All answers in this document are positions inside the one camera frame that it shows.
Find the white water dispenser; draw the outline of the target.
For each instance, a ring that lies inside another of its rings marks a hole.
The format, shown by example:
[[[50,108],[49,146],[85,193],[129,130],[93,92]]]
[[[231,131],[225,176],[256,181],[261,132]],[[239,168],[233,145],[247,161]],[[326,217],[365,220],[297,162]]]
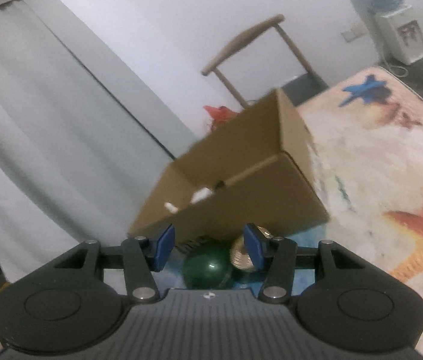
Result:
[[[423,59],[423,32],[412,6],[378,12],[374,19],[396,60],[410,66]]]

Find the grey window curtain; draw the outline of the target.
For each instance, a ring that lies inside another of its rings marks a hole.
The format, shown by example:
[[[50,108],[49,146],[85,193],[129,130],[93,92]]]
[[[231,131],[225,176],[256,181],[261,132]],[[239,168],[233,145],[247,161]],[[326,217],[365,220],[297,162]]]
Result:
[[[21,1],[0,6],[0,262],[117,245],[171,151]]]

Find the dark green glossy ball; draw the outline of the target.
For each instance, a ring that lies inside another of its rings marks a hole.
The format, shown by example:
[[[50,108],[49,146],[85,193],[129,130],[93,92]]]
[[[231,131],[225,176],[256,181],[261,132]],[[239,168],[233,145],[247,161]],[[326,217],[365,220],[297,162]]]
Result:
[[[234,267],[230,262],[230,244],[210,240],[191,250],[182,267],[187,289],[230,289]]]

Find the small white box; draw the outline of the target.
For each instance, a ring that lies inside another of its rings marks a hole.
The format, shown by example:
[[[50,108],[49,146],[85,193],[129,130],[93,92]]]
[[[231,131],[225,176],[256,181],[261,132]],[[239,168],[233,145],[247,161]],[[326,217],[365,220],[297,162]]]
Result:
[[[209,189],[207,187],[201,188],[193,193],[190,199],[190,204],[193,205],[193,204],[199,203],[202,200],[205,200],[208,197],[210,197],[213,193],[214,191],[212,189]]]

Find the wooden chair black seat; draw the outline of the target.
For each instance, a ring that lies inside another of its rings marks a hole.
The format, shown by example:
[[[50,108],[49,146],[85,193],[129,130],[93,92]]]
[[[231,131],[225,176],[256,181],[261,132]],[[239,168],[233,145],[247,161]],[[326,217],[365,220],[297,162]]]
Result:
[[[298,106],[329,86],[284,30],[277,14],[229,41],[201,74],[216,77],[241,107],[249,107],[271,89],[283,89]]]

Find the brown cardboard box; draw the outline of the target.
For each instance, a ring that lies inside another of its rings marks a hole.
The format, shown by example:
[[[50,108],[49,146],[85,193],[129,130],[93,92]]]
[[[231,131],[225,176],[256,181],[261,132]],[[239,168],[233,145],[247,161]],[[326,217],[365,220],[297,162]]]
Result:
[[[204,187],[214,193],[191,205]],[[248,223],[289,236],[328,219],[312,135],[276,89],[169,164],[128,233],[153,237],[173,225],[176,243],[233,241]]]

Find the white wall socket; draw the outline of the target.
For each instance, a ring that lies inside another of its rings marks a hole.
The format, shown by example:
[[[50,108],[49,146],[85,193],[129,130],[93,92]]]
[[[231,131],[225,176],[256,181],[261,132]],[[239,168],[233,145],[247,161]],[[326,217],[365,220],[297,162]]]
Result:
[[[368,34],[368,29],[363,22],[356,22],[349,27],[349,29],[341,32],[342,37],[346,43],[351,43],[352,41],[362,38]]]

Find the red plastic bag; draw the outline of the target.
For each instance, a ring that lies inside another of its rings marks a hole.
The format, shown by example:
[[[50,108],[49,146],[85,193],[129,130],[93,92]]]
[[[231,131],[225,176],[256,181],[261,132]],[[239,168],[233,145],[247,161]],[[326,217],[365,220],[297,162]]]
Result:
[[[227,124],[230,120],[239,115],[238,112],[227,108],[227,106],[204,106],[203,109],[211,118],[211,132],[216,131],[218,127]]]

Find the round gold lidded tin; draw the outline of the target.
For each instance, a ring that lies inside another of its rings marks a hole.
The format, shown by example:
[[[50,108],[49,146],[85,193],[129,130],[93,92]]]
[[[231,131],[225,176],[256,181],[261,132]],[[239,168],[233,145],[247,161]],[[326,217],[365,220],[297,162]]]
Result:
[[[241,272],[257,272],[258,269],[254,266],[251,261],[251,257],[247,252],[244,235],[245,232],[242,232],[241,236],[233,242],[230,250],[230,262],[233,267],[237,268]]]

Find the colourful patterned floor mat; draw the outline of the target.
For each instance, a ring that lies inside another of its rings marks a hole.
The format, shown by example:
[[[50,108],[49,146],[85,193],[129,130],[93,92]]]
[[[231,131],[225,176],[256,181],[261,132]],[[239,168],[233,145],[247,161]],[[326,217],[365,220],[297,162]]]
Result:
[[[329,219],[291,235],[335,240],[423,297],[423,99],[370,67],[294,107]]]

